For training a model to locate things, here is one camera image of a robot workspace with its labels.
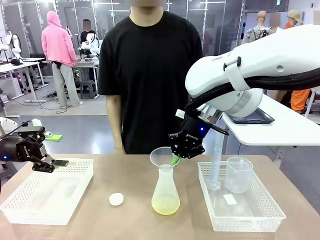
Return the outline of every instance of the orange pants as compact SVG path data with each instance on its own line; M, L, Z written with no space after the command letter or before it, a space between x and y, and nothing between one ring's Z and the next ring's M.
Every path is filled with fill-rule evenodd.
M305 108L310 89L293 91L291 95L291 109L293 111L302 111Z

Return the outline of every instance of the brown table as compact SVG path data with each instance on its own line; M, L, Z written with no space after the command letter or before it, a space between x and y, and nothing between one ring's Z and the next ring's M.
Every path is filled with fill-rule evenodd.
M214 232L198 179L198 156L174 169L181 205L176 214L153 211L151 198L158 169L147 155L69 155L54 158L94 159L94 176L67 226L10 224L0 213L1 240L315 240L320 239L320 216L266 156L244 156L286 215L276 233ZM32 172L23 167L2 188L0 204ZM109 204L112 193L124 203Z

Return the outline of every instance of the gray floor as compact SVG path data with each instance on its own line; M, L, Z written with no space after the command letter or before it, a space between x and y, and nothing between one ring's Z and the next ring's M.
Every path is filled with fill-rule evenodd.
M21 123L38 118L46 130L53 134L62 134L61 142L46 142L45 146L51 154L109 154L114 151L111 127L107 116L22 116ZM211 131L204 139L206 154L212 154L210 147L215 138ZM240 143L230 133L226 154L238 154ZM267 155L275 157L274 147L241 145L241 155ZM281 170L300 190L304 197L320 213L320 147L290 148L281 165Z

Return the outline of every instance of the desk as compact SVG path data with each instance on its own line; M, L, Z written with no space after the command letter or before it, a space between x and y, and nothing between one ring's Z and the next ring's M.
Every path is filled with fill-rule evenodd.
M30 90L31 90L31 95L33 98L33 100L25 100L24 101L25 103L45 103L46 102L45 100L38 100L36 93L35 93L35 90L34 90L34 86L32 85L30 74L29 74L28 67L31 67L33 65L38 65L38 64L39 64L38 62L25 62L24 64L19 65L19 66L12 65L11 63L0 65L0 77L6 76L6 75L10 75L12 77L13 73L18 72L21 79L23 79L23 76L24 76L23 72L25 73L26 78L29 83ZM25 81L22 80L21 82L22 82L23 88L27 89Z
M93 58L91 61L85 61L85 60L81 59L81 61L76 62L76 65L74 68L79 70L80 81L82 81L81 69L93 69L95 90L96 90L96 96L94 97L94 99L97 99L100 95L98 94L98 78L97 78L95 70L97 68L98 72L99 72L99 59Z
M29 57L29 58L23 58L23 61L25 62L37 62L37 67L38 67L38 71L39 71L39 75L40 75L40 79L41 79L41 83L42 85L39 85L39 88L42 89L46 86L49 85L49 83L45 84L44 82L44 77L42 76L42 72L41 72L41 69L40 69L40 63L39 61L41 60L45 60L45 58L43 57ZM32 71L32 76L34 79L37 79L36 75L34 74L34 71Z
M315 240L320 216L266 156L244 156L286 215L276 233L214 232L198 179L198 156L174 169L180 209L171 216L155 213L151 198L158 169L148 155L73 155L54 158L94 159L94 176L67 226L10 224L0 212L1 240ZM28 163L2 188L0 204L32 172ZM109 196L123 193L121 206Z
M249 146L277 146L274 163L280 166L289 146L320 146L320 126L281 103L263 95L259 108L275 119L271 124L235 124L222 115L226 130L240 143ZM225 154L227 137L224 138Z

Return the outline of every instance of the white basket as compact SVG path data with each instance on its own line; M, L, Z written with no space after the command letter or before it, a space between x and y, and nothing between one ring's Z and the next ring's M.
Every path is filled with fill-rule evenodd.
M68 160L68 166L33 172L0 206L11 224L68 224L94 175L94 160L61 160Z
M198 162L199 181L213 230L216 232L277 231L286 216L254 171L252 171L248 191L233 193L225 187L226 165L226 161L220 162L221 189L212 191L206 186L206 180L210 179L211 163ZM237 204L228 205L224 195L230 194Z

